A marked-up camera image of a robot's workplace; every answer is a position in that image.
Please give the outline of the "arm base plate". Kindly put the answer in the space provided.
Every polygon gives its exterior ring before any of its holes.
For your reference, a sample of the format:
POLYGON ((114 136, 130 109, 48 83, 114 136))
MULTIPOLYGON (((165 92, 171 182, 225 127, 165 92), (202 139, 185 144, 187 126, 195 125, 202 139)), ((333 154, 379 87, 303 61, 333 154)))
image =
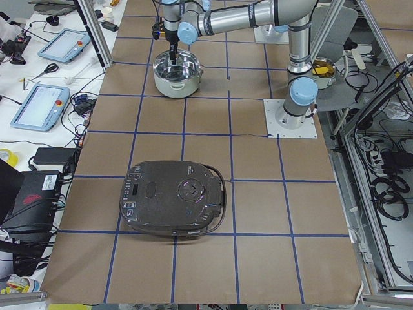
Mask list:
POLYGON ((288 45, 288 25, 265 25, 254 29, 256 43, 288 45))
POLYGON ((284 110, 284 99, 264 99, 269 138, 317 139, 314 115, 307 108, 304 116, 291 116, 284 110))

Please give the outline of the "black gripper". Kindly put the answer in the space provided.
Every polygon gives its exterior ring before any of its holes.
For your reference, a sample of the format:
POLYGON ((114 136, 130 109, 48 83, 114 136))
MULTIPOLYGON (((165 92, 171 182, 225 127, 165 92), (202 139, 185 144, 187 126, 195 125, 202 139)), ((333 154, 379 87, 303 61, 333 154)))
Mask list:
POLYGON ((177 47, 179 42, 177 34, 178 25, 179 23, 177 21, 160 19, 152 26, 152 37, 155 40, 158 40, 160 35, 164 33, 165 39, 170 43, 169 58, 172 65, 176 64, 177 47))

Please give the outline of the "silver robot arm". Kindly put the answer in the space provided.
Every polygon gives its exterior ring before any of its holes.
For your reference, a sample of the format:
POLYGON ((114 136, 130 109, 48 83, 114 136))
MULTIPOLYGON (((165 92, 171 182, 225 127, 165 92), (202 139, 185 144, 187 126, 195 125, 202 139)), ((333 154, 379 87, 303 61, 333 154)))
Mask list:
POLYGON ((199 37, 258 28, 265 25, 287 26, 289 62, 288 96, 275 118, 285 129, 296 130, 306 119, 316 100, 318 89, 311 79, 311 13, 315 1, 256 1, 244 5, 213 9, 210 1, 154 1, 161 10, 152 27, 154 39, 165 33, 169 49, 160 55, 166 80, 184 66, 179 43, 194 44, 199 37))

